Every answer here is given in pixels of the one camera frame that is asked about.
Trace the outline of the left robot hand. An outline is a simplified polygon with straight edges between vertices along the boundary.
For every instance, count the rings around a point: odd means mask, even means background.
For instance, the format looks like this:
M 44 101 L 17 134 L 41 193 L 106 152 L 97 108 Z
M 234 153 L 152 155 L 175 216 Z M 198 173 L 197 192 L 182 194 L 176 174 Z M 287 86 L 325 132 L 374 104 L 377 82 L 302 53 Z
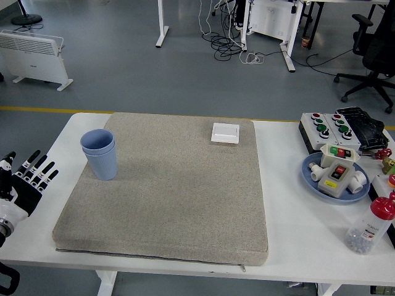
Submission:
M 36 150 L 15 172 L 14 151 L 1 159 L 1 227 L 5 236 L 35 211 L 43 192 L 59 173 L 53 169 L 55 162 L 45 163 L 48 156 L 40 153 Z

